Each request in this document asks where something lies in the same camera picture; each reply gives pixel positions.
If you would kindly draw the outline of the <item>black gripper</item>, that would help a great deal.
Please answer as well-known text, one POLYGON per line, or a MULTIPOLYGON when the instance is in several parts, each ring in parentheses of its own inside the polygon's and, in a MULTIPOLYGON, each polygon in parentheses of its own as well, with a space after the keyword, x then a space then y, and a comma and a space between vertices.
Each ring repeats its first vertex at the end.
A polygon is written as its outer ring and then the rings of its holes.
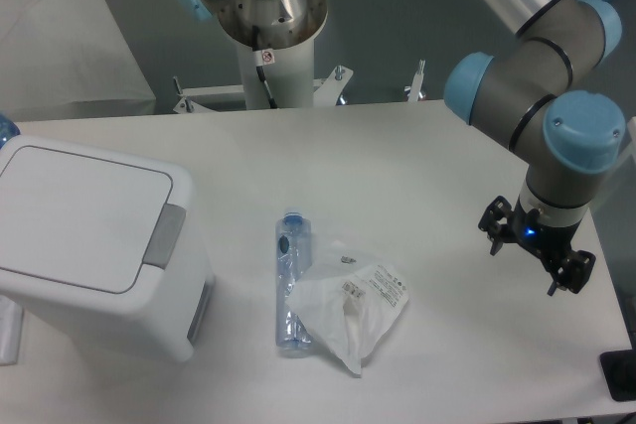
POLYGON ((557 289, 578 294, 587 284, 596 256, 585 250, 571 249, 571 240, 580 220, 568 226, 552 226, 539 222, 539 214, 524 210, 517 199, 514 211, 502 196, 486 207, 478 228, 491 242, 490 254, 496 255, 504 244, 516 243, 540 259, 553 278, 548 290, 552 296, 557 289))

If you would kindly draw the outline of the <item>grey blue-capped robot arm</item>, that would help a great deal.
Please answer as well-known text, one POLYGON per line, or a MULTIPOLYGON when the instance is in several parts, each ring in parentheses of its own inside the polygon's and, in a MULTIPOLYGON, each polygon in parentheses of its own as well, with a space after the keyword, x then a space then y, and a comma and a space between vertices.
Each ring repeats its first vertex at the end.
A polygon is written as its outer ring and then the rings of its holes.
MULTIPOLYGON (((326 0, 178 0, 196 19, 217 18, 235 43, 246 106, 333 103, 314 79, 313 42, 326 0)), ((516 35, 506 58, 474 53, 448 77, 446 106, 526 162, 517 201, 495 199, 479 226, 498 251, 515 243, 537 257, 554 289, 579 292, 595 263, 571 246, 613 167, 625 131, 621 109, 575 84, 616 48, 620 18, 602 0, 485 0, 516 35)))

